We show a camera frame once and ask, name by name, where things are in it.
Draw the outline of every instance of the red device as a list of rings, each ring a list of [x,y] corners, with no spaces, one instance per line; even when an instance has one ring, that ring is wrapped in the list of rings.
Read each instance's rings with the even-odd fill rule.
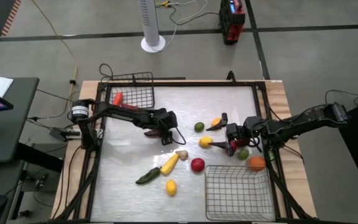
[[[237,43],[246,22],[246,12],[241,0],[221,0],[219,26],[226,45]]]

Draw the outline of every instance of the red toy fruit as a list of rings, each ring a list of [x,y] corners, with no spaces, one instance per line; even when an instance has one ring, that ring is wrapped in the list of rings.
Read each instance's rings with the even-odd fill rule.
[[[196,158],[191,161],[191,169],[194,172],[201,172],[205,168],[205,162],[201,158]]]

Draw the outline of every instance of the black desk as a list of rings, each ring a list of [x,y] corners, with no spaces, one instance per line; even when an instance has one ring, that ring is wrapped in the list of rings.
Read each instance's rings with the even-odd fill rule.
[[[32,100],[37,89],[38,78],[14,78],[4,99],[14,105],[13,110],[0,111],[0,194],[4,195],[19,183],[22,177],[24,162],[37,164],[46,169],[60,173],[63,161],[46,153],[19,143]],[[16,190],[11,191],[8,203],[0,218],[5,223],[9,214]]]
[[[38,86],[38,78],[14,78],[4,99],[13,110],[0,111],[0,162],[22,159],[44,168],[60,172],[63,161],[19,143]]]

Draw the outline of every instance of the wire basket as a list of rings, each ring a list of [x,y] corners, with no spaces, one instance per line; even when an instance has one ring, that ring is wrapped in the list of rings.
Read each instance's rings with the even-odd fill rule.
[[[266,169],[246,166],[208,166],[205,169],[206,217],[216,221],[275,219]]]
[[[124,95],[123,105],[147,110],[154,109],[153,73],[114,75],[111,80],[116,83],[111,87],[110,103],[117,93],[122,93]]]

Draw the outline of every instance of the gray floor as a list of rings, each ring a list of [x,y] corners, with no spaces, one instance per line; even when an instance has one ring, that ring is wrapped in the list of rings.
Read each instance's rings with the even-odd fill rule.
[[[59,34],[142,30],[136,0],[37,2]],[[251,2],[259,27],[358,24],[358,1]],[[177,18],[192,14],[197,10],[193,7],[199,8],[202,3],[199,0],[192,6],[178,7]],[[218,11],[218,7],[218,0],[209,0],[206,11]],[[170,11],[158,9],[160,30],[173,29],[168,20]],[[217,22],[216,16],[209,15],[181,29],[214,29]],[[23,0],[9,36],[33,35],[53,35],[53,32],[31,1]],[[329,89],[358,93],[358,30],[272,32],[261,33],[260,38],[270,76],[284,81],[293,114],[321,104],[324,92]],[[234,46],[223,45],[219,34],[178,35],[165,52],[156,55],[143,52],[140,40],[140,37],[127,37],[67,41],[78,61],[78,83],[100,79],[98,68],[104,62],[116,74],[150,71],[155,77],[221,79],[233,70],[240,79],[262,79],[250,33],[243,33]],[[39,77],[39,88],[67,96],[73,61],[58,40],[0,42],[0,75]],[[352,107],[350,96],[333,93],[329,100]],[[59,114],[63,105],[62,100],[37,93],[30,115]],[[65,116],[44,123],[60,127],[70,124]],[[32,124],[26,125],[22,141],[28,138],[37,143],[57,142],[48,135],[48,130]],[[339,132],[322,128],[307,133],[300,137],[300,146],[318,216],[323,220],[358,223],[358,171]]]

